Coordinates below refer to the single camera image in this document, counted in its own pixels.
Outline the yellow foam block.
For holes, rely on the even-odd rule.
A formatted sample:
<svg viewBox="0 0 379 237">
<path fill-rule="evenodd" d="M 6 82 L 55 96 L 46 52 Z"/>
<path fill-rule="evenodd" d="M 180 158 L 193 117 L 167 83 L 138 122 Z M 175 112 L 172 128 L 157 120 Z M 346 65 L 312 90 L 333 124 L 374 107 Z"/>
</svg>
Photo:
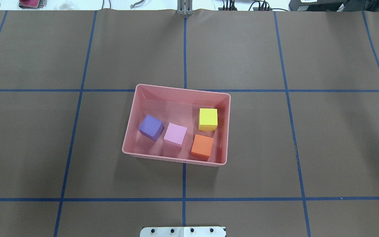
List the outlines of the yellow foam block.
<svg viewBox="0 0 379 237">
<path fill-rule="evenodd" d="M 218 110 L 215 108 L 199 109 L 199 131 L 216 131 L 218 126 Z"/>
</svg>

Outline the pink foam block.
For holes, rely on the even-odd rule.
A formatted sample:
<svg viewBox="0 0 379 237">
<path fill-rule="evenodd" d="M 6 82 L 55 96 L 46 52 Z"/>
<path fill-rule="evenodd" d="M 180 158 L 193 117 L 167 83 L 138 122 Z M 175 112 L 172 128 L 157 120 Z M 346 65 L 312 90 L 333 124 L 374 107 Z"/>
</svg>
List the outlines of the pink foam block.
<svg viewBox="0 0 379 237">
<path fill-rule="evenodd" d="M 187 130 L 187 127 L 170 122 L 164 134 L 164 142 L 168 145 L 182 148 Z"/>
</svg>

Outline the orange foam block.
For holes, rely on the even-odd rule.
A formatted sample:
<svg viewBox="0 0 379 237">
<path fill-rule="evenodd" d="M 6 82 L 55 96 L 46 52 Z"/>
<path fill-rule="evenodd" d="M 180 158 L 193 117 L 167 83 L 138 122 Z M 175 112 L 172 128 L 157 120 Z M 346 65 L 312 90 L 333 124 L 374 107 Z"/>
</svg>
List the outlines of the orange foam block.
<svg viewBox="0 0 379 237">
<path fill-rule="evenodd" d="M 195 134 L 190 154 L 202 161 L 208 161 L 212 153 L 214 138 Z"/>
</svg>

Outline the purple foam block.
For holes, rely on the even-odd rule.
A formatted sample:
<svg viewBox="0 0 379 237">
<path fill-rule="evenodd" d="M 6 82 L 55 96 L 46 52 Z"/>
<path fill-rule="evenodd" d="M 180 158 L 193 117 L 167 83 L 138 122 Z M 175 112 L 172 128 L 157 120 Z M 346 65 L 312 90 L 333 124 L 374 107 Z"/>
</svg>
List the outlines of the purple foam block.
<svg viewBox="0 0 379 237">
<path fill-rule="evenodd" d="M 164 131 L 164 124 L 161 120 L 151 115 L 146 115 L 146 117 L 143 119 L 143 122 L 138 127 L 138 130 L 145 137 L 156 142 Z"/>
</svg>

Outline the pink plastic bin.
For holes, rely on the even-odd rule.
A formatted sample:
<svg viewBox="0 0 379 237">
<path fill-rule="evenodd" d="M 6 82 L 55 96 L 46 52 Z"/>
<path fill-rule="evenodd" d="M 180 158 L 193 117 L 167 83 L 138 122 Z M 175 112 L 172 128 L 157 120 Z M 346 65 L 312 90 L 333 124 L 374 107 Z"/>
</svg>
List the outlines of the pink plastic bin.
<svg viewBox="0 0 379 237">
<path fill-rule="evenodd" d="M 216 131 L 199 131 L 198 117 L 201 108 L 217 109 Z M 138 158 L 162 160 L 219 167 L 227 163 L 230 126 L 231 96 L 228 93 L 186 90 L 138 84 L 131 105 L 122 151 Z M 138 127 L 146 115 L 162 121 L 165 127 L 174 123 L 188 128 L 182 147 L 169 145 L 164 134 L 158 141 L 144 136 Z M 196 134 L 212 137 L 212 153 L 209 159 L 191 155 Z"/>
</svg>

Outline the black power adapter box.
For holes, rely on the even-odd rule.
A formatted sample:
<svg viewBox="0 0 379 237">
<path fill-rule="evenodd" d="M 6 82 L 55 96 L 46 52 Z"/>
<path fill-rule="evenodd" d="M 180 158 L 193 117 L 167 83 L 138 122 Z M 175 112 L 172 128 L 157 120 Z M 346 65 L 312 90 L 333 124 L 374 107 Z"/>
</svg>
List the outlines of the black power adapter box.
<svg viewBox="0 0 379 237">
<path fill-rule="evenodd" d="M 336 12 L 344 0 L 291 0 L 289 9 L 292 12 Z"/>
</svg>

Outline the grey pink cloth pouch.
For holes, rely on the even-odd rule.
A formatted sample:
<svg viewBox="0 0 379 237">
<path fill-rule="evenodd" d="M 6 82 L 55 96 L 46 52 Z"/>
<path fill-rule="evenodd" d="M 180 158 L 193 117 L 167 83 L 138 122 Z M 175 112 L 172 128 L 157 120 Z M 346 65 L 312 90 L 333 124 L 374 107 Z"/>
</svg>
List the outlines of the grey pink cloth pouch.
<svg viewBox="0 0 379 237">
<path fill-rule="evenodd" d="M 46 0 L 20 0 L 18 6 L 21 9 L 42 9 L 46 3 Z"/>
</svg>

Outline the aluminium frame post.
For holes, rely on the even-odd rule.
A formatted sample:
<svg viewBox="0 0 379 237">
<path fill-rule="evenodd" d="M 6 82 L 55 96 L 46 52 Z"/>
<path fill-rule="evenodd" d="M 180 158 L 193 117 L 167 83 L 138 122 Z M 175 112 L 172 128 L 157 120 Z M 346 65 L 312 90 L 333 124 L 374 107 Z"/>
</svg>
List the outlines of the aluminium frame post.
<svg viewBox="0 0 379 237">
<path fill-rule="evenodd" d="M 193 1 L 192 0 L 177 0 L 177 14 L 178 15 L 192 15 L 193 14 Z"/>
</svg>

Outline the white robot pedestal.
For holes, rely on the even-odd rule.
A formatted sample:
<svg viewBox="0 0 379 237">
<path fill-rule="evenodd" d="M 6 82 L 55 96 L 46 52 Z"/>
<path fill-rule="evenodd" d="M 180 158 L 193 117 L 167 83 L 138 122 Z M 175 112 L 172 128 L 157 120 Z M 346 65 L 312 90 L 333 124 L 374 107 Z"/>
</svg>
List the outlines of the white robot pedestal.
<svg viewBox="0 0 379 237">
<path fill-rule="evenodd" d="M 226 237 L 227 231 L 221 226 L 175 226 L 144 227 L 140 237 Z"/>
</svg>

